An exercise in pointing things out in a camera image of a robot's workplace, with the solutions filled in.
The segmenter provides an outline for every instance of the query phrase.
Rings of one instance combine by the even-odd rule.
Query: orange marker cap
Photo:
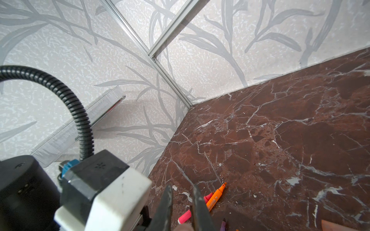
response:
[[[223,183],[223,184],[221,185],[221,187],[220,187],[218,190],[220,190],[221,192],[223,192],[223,190],[225,189],[226,185],[227,185],[227,183],[226,183],[226,182],[225,182],[225,183]]]

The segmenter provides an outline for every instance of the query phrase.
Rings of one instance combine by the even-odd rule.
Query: leaf pattern wallpaper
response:
[[[149,45],[176,0],[114,0]],[[370,46],[367,0],[205,0],[159,55],[193,103]]]
[[[119,85],[126,99],[94,127],[95,150],[108,149],[148,175],[187,108],[110,16],[96,14],[100,6],[85,0],[0,0],[1,64],[44,70],[85,106]],[[37,84],[6,81],[0,90],[1,160],[30,154],[71,118]],[[53,180],[58,162],[78,152],[77,144],[46,168]]]

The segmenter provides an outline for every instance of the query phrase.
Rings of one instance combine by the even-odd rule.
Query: metal frame profile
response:
[[[187,3],[193,2],[193,1],[198,2],[199,0],[188,0],[185,3],[185,5]],[[134,44],[144,54],[144,56],[147,58],[148,62],[152,65],[152,67],[158,72],[158,74],[163,78],[163,80],[171,87],[171,89],[176,93],[176,95],[186,105],[186,107],[187,108],[192,107],[193,104],[185,96],[185,94],[182,92],[182,90],[179,88],[179,86],[176,84],[176,82],[171,78],[171,76],[167,73],[167,71],[162,67],[162,65],[159,63],[159,61],[155,57],[153,57],[153,56],[151,56],[151,57],[148,56],[148,53],[149,53],[148,47],[144,44],[144,42],[136,34],[136,32],[132,29],[132,27],[129,25],[129,23],[126,21],[126,19],[117,10],[117,8],[115,7],[115,5],[110,0],[100,0],[100,2],[103,5],[103,7],[106,9],[106,11],[111,15],[111,17],[118,23],[118,25],[127,34],[127,36],[134,42]],[[185,7],[185,5],[181,8],[181,10],[183,10],[183,8],[186,8],[186,10],[187,10],[187,13],[186,14],[188,14],[191,9],[189,10],[187,7]],[[172,25],[175,26],[175,27],[177,27],[181,23],[181,21],[179,23],[175,23],[174,22]],[[165,37],[165,36],[162,36],[162,35],[167,31],[167,28],[168,27],[166,27],[165,31],[161,34],[160,38]],[[175,27],[173,29],[169,29],[167,33],[173,32],[174,29],[175,29]]]
[[[156,40],[154,45],[148,51],[148,56],[153,57],[155,53],[162,47],[162,45],[167,41],[173,31],[181,24],[184,18],[190,13],[190,11],[195,7],[199,0],[187,0],[175,17],[171,20],[169,25],[164,29],[161,36]]]

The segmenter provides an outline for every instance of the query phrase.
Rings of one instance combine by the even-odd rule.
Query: marker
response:
[[[206,196],[203,197],[204,201],[207,203],[208,200],[213,196],[213,193],[210,193]],[[179,219],[177,219],[177,222],[179,224],[183,224],[185,223],[187,220],[189,220],[191,218],[191,212],[190,210],[186,211],[181,217],[179,217]]]
[[[226,219],[224,218],[222,220],[222,223],[221,223],[221,229],[220,229],[220,231],[225,231],[225,228],[226,228]]]
[[[221,185],[221,187],[218,190],[216,190],[213,196],[209,199],[209,201],[207,202],[208,211],[210,211],[213,208],[213,206],[215,206],[218,199],[220,199],[220,197],[222,196],[223,189],[225,187],[226,182],[223,185]]]

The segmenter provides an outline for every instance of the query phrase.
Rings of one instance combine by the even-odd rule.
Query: marble surface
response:
[[[166,184],[172,228],[204,195],[218,229],[321,230],[328,220],[370,228],[370,49],[196,105],[149,177],[151,215]]]

